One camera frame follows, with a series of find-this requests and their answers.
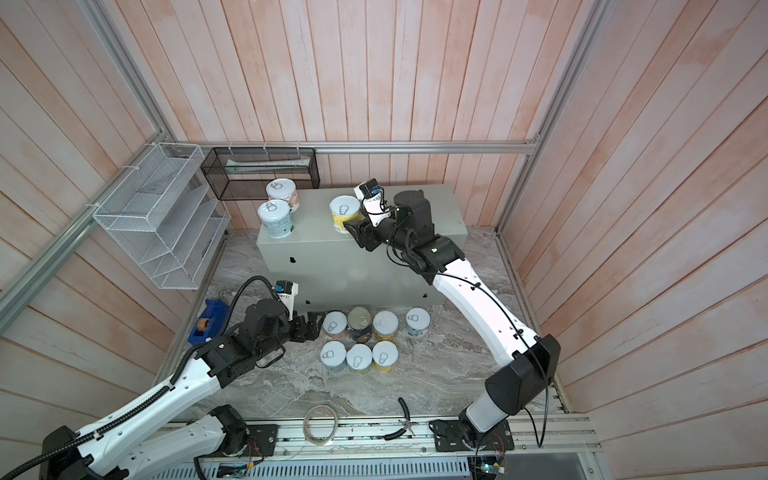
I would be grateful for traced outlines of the yellow labelled can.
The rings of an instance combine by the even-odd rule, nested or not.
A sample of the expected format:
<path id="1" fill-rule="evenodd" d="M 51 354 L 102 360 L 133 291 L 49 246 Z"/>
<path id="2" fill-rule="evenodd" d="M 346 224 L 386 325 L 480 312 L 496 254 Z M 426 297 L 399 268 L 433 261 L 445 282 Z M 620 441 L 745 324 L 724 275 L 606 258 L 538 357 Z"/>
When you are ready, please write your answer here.
<path id="1" fill-rule="evenodd" d="M 341 234 L 349 234 L 345 227 L 347 221 L 360 220 L 362 218 L 360 212 L 361 203 L 356 197 L 351 195 L 335 197 L 329 203 L 329 208 L 333 218 L 333 227 Z"/>

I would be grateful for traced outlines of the blue can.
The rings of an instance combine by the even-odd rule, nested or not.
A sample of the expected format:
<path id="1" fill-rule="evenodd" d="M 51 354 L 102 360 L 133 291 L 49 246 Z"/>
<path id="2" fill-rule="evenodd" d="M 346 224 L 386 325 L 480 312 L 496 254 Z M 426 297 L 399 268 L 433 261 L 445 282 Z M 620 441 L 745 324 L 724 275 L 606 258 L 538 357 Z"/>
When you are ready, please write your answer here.
<path id="1" fill-rule="evenodd" d="M 326 342 L 320 352 L 320 361 L 329 372 L 342 372 L 346 366 L 347 349 L 341 341 Z"/>

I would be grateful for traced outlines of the teal labelled can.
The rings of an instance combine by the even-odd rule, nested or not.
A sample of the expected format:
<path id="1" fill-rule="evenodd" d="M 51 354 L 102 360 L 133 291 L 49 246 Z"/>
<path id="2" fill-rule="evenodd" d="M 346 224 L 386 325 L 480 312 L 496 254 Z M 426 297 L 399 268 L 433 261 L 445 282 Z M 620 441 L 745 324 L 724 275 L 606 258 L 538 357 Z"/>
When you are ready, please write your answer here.
<path id="1" fill-rule="evenodd" d="M 294 224 L 291 207 L 286 201 L 281 199 L 266 201 L 259 206 L 257 213 L 270 238 L 285 238 L 292 233 Z"/>

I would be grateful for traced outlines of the pink labelled can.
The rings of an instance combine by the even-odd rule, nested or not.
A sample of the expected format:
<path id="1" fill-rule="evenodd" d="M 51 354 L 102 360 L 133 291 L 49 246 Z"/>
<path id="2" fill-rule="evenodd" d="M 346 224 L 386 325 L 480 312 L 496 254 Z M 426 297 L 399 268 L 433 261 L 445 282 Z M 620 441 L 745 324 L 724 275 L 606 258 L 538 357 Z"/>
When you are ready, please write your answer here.
<path id="1" fill-rule="evenodd" d="M 297 185 L 292 179 L 278 178 L 269 182 L 266 193 L 270 200 L 285 201 L 292 212 L 300 207 Z"/>

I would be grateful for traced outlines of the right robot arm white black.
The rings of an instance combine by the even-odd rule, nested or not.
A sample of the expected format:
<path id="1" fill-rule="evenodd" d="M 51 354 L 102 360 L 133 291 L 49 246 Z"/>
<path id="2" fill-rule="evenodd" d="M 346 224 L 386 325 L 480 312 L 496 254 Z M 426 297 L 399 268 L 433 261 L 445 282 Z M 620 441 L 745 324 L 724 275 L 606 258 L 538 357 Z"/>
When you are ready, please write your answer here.
<path id="1" fill-rule="evenodd" d="M 551 335 L 539 336 L 502 304 L 480 279 L 460 247 L 439 235 L 431 204 L 420 190 L 406 190 L 392 202 L 371 179 L 355 187 L 362 214 L 344 228 L 359 247 L 386 246 L 390 260 L 407 267 L 445 296 L 490 349 L 499 370 L 486 379 L 483 393 L 455 421 L 436 422 L 436 435 L 470 449 L 508 417 L 524 410 L 554 380 L 561 347 Z"/>

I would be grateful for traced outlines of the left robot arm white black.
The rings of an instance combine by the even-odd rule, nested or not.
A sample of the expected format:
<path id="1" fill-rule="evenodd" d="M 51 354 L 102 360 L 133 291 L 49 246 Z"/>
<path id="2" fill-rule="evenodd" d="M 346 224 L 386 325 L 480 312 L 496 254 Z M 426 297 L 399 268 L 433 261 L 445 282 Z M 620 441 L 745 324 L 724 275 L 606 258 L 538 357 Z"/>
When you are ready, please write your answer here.
<path id="1" fill-rule="evenodd" d="M 279 361 L 286 343 L 318 338 L 325 315 L 294 311 L 297 285 L 280 280 L 268 289 L 266 298 L 247 307 L 242 322 L 227 323 L 220 335 L 191 346 L 168 378 L 96 422 L 78 430 L 56 429 L 44 439 L 40 455 L 6 478 L 37 469 L 42 479 L 144 479 L 208 455 L 264 453 L 230 405 L 216 407 L 179 430 L 159 431 L 239 377 Z"/>

